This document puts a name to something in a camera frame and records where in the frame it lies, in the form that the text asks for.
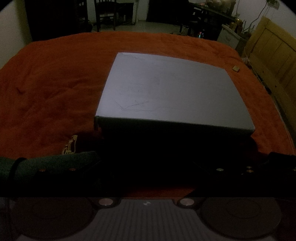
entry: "floor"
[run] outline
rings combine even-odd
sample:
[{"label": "floor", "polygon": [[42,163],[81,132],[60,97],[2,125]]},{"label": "floor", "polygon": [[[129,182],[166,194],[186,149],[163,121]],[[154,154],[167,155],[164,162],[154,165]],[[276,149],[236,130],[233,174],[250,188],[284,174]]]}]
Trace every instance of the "floor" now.
[{"label": "floor", "polygon": [[[120,25],[116,27],[116,31],[131,31],[131,32],[147,32],[147,33],[166,33],[178,34],[180,26],[166,23],[152,23],[146,21],[138,21],[135,25]],[[103,25],[100,29],[103,31],[113,31],[112,26]],[[96,26],[93,26],[92,32],[96,32]]]}]

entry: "small wooden block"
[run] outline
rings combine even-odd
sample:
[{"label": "small wooden block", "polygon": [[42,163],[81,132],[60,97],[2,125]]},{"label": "small wooden block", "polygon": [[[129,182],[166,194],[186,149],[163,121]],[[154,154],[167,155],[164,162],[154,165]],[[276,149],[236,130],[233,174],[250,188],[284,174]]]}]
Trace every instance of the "small wooden block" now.
[{"label": "small wooden block", "polygon": [[239,71],[239,67],[237,67],[237,66],[234,66],[232,69],[233,69],[235,72],[238,72],[238,71]]}]

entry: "metal disc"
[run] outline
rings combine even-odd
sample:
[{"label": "metal disc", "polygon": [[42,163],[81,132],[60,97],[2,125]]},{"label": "metal disc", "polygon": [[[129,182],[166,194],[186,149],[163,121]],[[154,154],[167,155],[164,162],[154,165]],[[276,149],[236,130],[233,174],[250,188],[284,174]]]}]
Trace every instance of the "metal disc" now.
[{"label": "metal disc", "polygon": [[70,236],[91,221],[86,198],[18,198],[11,219],[19,233],[37,240]]},{"label": "metal disc", "polygon": [[102,206],[109,206],[113,204],[113,200],[111,198],[102,198],[99,200],[99,204]]},{"label": "metal disc", "polygon": [[182,198],[182,199],[180,200],[180,203],[181,203],[182,205],[184,205],[184,206],[191,206],[191,205],[194,204],[194,200],[191,199],[191,198]]},{"label": "metal disc", "polygon": [[274,198],[207,198],[200,214],[213,230],[238,239],[265,236],[281,220]]}]

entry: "orange blanket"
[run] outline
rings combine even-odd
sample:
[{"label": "orange blanket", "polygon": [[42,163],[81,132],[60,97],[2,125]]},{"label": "orange blanket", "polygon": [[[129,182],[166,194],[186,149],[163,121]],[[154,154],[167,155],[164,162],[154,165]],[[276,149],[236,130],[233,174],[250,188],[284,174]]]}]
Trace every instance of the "orange blanket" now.
[{"label": "orange blanket", "polygon": [[[0,156],[60,154],[74,133],[91,131],[118,52],[165,55],[224,68],[253,119],[252,137],[259,151],[293,154],[272,99],[235,50],[192,37],[102,32],[33,42],[0,70]],[[235,65],[238,73],[232,70]]]}]

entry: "chair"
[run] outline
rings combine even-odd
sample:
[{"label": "chair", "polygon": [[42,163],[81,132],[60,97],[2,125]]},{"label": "chair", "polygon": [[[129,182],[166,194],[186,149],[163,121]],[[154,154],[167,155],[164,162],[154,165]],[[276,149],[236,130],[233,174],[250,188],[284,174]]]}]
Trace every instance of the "chair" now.
[{"label": "chair", "polygon": [[97,32],[99,32],[101,28],[101,19],[102,21],[106,19],[111,19],[110,17],[112,16],[108,16],[109,14],[113,14],[113,30],[115,31],[116,5],[117,5],[116,0],[94,0]]},{"label": "chair", "polygon": [[180,33],[182,33],[182,28],[188,28],[187,35],[191,34],[191,29],[197,29],[199,26],[199,18],[197,15],[193,15],[197,12],[194,6],[190,4],[188,0],[178,1],[177,4],[178,14],[177,21],[180,24]]}]

